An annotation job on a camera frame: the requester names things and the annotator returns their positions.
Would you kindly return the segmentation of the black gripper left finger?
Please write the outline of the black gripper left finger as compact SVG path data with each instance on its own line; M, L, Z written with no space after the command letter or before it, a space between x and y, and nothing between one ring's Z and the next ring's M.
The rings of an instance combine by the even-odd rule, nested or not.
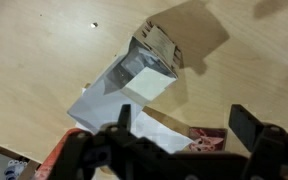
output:
M120 115L118 118L118 126L130 130L131 127L131 105L124 104L121 107Z

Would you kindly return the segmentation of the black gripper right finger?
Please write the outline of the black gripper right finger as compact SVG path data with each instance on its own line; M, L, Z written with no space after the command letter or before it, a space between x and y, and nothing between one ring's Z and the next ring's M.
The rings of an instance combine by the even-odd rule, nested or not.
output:
M240 104L231 106L229 127L244 147L252 152L264 125Z

